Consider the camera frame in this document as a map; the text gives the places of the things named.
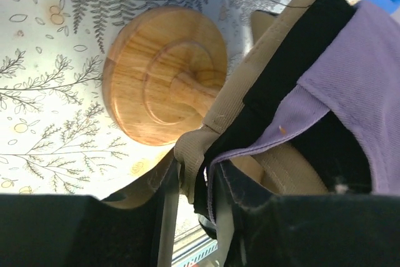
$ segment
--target white patterned surface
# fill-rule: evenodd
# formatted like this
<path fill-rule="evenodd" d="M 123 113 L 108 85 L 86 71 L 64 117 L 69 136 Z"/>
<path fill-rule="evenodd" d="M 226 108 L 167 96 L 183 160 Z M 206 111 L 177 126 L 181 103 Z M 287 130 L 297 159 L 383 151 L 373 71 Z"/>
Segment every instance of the white patterned surface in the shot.
<path fill-rule="evenodd" d="M 0 0 L 0 193 L 103 198 L 169 150 L 130 140 L 104 109 L 104 59 L 134 16 L 168 4 L 202 11 L 225 38 L 231 72 L 251 47 L 250 13 L 288 1 Z"/>

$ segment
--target lavender fabric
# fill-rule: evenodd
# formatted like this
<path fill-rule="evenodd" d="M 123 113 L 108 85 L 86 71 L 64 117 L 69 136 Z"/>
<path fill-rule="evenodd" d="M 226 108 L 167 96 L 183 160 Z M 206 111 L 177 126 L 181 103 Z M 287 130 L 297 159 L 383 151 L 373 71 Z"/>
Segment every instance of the lavender fabric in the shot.
<path fill-rule="evenodd" d="M 266 128 L 262 136 L 249 148 L 235 149 L 219 155 L 210 165 L 209 181 L 214 179 L 215 164 L 236 156 L 262 153 L 269 148 L 280 145 L 303 133 L 324 117 L 329 108 L 307 92 L 296 86 L 280 103 L 272 123 Z M 213 187 L 208 185 L 207 201 L 211 221 L 215 223 L 213 215 Z"/>
<path fill-rule="evenodd" d="M 366 153 L 372 192 L 400 195 L 400 25 L 379 7 L 361 1 L 353 18 L 297 83 L 252 146 L 220 154 L 211 163 L 209 183 L 213 164 L 262 153 L 332 111 Z M 208 208 L 214 221 L 212 188 L 209 184 Z"/>

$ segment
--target round wooden knob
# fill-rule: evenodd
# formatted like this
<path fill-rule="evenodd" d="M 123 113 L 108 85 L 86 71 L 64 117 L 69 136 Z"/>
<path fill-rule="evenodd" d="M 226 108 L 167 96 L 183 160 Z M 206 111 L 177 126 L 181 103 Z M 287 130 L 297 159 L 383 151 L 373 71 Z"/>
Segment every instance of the round wooden knob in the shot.
<path fill-rule="evenodd" d="M 225 43 L 210 19 L 187 8 L 152 9 L 125 26 L 111 47 L 104 101 L 132 139 L 171 144 L 200 127 L 226 69 Z"/>

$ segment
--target beige strap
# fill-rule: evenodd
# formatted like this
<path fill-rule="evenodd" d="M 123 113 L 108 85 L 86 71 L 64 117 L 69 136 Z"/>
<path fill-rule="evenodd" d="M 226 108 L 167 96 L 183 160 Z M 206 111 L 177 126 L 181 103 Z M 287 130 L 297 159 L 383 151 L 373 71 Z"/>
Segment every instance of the beige strap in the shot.
<path fill-rule="evenodd" d="M 253 181 L 280 195 L 327 194 L 328 189 L 308 161 L 289 143 L 254 156 L 231 159 Z"/>
<path fill-rule="evenodd" d="M 257 80 L 290 29 L 315 0 L 292 0 L 276 18 L 243 62 L 229 77 L 205 116 L 201 129 L 182 135 L 174 148 L 178 161 L 184 163 L 181 192 L 193 203 L 194 184 L 204 153 L 226 130 L 243 108 L 242 98 Z"/>
<path fill-rule="evenodd" d="M 264 11 L 254 11 L 250 17 L 252 41 L 255 44 L 268 28 L 273 25 L 276 17 Z"/>

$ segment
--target wood grain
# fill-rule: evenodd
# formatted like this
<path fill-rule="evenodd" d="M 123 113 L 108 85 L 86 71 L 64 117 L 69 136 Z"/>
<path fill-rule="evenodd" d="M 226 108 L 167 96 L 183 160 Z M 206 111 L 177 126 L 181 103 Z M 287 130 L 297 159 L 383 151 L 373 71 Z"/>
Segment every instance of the wood grain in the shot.
<path fill-rule="evenodd" d="M 152 9 L 123 28 L 111 47 L 104 101 L 132 139 L 171 144 L 200 127 L 226 68 L 225 43 L 210 19 L 192 9 Z"/>

